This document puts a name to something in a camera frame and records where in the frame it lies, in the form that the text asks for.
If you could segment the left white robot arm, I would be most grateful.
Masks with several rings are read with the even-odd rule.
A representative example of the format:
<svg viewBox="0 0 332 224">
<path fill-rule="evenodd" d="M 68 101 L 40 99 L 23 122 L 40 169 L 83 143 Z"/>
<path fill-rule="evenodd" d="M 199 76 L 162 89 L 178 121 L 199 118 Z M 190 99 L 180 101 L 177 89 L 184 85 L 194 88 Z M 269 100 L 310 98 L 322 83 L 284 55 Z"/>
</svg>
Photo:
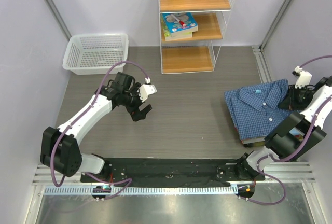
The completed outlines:
<svg viewBox="0 0 332 224">
<path fill-rule="evenodd" d="M 100 182 L 107 181 L 110 177 L 109 162 L 98 155 L 81 153 L 81 141 L 115 107 L 125 107 L 133 121 L 145 119 L 152 106 L 147 105 L 143 109 L 140 106 L 155 93 L 157 89 L 150 79 L 141 84 L 134 77 L 118 72 L 115 79 L 96 90 L 91 100 L 70 120 L 57 128 L 44 130 L 40 162 L 66 177 L 90 173 Z"/>
</svg>

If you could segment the dark blue checkered shirt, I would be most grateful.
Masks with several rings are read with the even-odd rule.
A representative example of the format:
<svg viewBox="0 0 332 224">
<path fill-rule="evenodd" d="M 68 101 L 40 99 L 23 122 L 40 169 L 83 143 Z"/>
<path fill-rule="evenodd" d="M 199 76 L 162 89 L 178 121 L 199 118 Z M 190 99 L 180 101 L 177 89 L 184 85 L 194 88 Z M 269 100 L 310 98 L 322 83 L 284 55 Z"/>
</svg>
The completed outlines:
<svg viewBox="0 0 332 224">
<path fill-rule="evenodd" d="M 278 104 L 286 97 L 287 79 L 241 87 L 224 93 L 239 138 L 264 137 L 291 113 Z"/>
</svg>

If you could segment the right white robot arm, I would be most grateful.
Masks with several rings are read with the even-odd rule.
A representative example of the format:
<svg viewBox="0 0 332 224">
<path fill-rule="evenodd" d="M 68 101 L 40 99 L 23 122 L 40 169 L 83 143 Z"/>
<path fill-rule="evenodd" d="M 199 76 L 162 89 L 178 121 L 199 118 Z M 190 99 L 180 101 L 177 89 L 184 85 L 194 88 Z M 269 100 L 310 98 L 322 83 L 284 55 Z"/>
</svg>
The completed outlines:
<svg viewBox="0 0 332 224">
<path fill-rule="evenodd" d="M 302 88 L 290 85 L 279 106 L 292 113 L 265 137 L 262 149 L 238 160 L 234 167 L 238 179 L 254 180 L 273 162 L 296 161 L 325 138 L 323 125 L 331 113 L 331 77 Z"/>
</svg>

